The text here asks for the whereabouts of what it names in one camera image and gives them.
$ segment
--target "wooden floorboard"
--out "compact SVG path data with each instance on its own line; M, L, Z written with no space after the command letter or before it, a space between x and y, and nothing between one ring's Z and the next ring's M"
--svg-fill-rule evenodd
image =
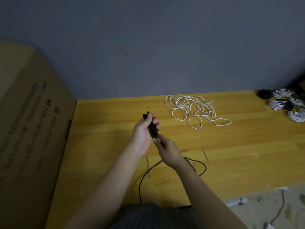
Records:
M290 121L285 111L274 112L253 91L199 95L213 100L217 116L233 123L218 127L203 119L201 130L192 129L172 118L164 106L165 96L78 101L46 228L59 228L71 217L128 144L132 128L147 111L159 118L161 134L187 150L184 156L206 164L202 179L222 199L305 181L305 123ZM195 118L191 123L199 126ZM153 144L140 160L123 203L139 203L146 157L150 166L160 160ZM201 164L192 165L198 172L204 169ZM163 163L150 172L150 178L145 177L141 196L143 202L161 206L189 204L177 174Z

